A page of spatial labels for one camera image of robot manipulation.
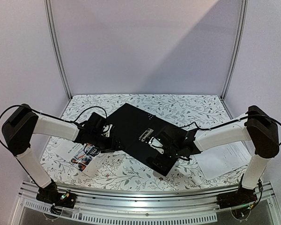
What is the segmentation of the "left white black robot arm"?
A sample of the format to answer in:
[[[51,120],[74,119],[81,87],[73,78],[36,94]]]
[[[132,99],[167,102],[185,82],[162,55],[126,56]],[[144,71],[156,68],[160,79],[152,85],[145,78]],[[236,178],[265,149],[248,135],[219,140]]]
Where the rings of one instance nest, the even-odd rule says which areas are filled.
[[[38,201],[51,204],[51,209],[64,207],[73,209],[77,195],[67,190],[58,191],[57,184],[44,170],[31,149],[34,134],[63,138],[74,143],[92,144],[100,153],[114,152],[122,148],[121,140],[114,134],[113,125],[107,117],[92,113],[86,121],[67,121],[42,114],[27,104],[14,105],[16,110],[3,123],[2,144],[18,161],[32,181],[38,186]]]

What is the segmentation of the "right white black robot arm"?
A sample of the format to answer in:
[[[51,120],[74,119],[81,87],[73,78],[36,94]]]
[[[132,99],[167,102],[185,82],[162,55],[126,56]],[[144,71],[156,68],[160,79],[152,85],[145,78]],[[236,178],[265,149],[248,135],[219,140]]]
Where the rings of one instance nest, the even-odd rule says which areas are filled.
[[[169,158],[187,158],[213,147],[239,141],[252,141],[254,155],[241,177],[238,189],[219,194],[217,201],[221,209],[244,205],[247,210],[252,210],[261,199],[255,194],[255,188],[263,191],[260,177],[269,160],[280,149],[278,121],[256,105],[249,106],[245,114],[226,123],[211,128],[196,127],[181,137],[177,135],[176,128],[166,126],[150,139],[149,145]]]

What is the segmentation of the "black clip folder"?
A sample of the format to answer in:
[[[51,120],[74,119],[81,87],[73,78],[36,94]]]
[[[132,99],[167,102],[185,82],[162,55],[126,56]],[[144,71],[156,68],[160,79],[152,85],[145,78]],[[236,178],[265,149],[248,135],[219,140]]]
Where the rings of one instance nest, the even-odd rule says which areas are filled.
[[[127,103],[108,116],[107,122],[113,125],[113,134],[121,141],[123,151],[157,173],[166,176],[178,160],[152,148],[152,137],[174,124]],[[147,128],[154,132],[141,142],[139,137]]]

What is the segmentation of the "silver folder clip mechanism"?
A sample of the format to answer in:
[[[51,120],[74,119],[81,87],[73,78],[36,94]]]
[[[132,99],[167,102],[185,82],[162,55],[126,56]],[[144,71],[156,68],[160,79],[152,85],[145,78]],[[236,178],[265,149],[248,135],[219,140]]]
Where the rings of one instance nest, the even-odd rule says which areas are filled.
[[[141,142],[144,142],[152,133],[154,132],[153,129],[147,128],[139,137]]]

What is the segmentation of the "colour printed brochure sheet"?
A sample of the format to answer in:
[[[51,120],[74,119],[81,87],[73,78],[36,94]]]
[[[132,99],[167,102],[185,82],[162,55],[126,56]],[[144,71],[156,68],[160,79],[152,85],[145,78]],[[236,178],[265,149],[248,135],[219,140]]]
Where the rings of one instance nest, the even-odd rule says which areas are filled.
[[[54,151],[71,166],[89,177],[103,166],[109,156],[107,153],[101,153],[93,145],[82,145],[65,139],[60,140]]]

